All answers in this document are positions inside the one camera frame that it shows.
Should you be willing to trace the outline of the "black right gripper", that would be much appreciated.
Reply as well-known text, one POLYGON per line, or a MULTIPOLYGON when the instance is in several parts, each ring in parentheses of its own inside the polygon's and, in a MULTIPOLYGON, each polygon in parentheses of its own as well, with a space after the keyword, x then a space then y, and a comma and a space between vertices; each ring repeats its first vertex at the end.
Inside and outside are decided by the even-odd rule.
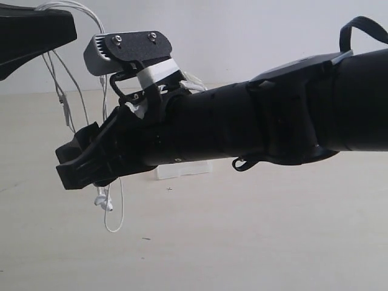
POLYGON ((189 123, 179 118, 186 116, 182 107, 193 96, 184 88, 122 95, 100 128, 97 122, 89 124, 55 150, 64 188, 105 187, 119 177, 159 165, 192 162, 189 123))

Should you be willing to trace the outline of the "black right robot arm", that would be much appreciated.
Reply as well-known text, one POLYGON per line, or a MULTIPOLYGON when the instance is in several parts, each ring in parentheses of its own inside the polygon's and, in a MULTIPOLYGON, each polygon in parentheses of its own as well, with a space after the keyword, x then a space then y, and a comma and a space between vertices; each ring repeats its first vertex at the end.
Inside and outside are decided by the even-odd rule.
POLYGON ((163 164, 232 158, 298 166, 343 151, 387 150, 387 50, 309 58, 201 93, 169 93, 137 118, 117 106, 56 150, 67 190, 163 164))

